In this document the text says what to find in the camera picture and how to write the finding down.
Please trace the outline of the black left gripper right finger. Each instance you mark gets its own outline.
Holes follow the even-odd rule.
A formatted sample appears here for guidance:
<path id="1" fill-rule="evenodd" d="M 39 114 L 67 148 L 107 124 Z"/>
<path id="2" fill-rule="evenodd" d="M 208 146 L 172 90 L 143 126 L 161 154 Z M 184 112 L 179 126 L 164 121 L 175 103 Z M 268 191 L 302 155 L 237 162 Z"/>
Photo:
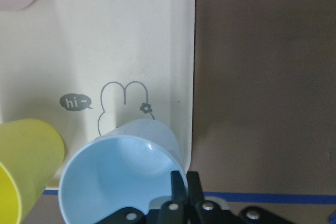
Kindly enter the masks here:
<path id="1" fill-rule="evenodd" d="M 190 223 L 223 223 L 222 209 L 215 201 L 205 198 L 198 172 L 189 171 L 186 178 L 188 221 Z"/>

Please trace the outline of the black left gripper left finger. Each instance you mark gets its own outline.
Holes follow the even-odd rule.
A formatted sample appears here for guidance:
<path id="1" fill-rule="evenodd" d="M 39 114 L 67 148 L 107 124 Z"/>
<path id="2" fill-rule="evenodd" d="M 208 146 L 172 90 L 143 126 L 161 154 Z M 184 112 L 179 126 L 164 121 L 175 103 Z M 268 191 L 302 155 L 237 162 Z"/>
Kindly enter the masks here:
<path id="1" fill-rule="evenodd" d="M 180 172 L 171 172 L 171 199 L 162 204 L 157 223 L 187 223 L 187 192 Z"/>

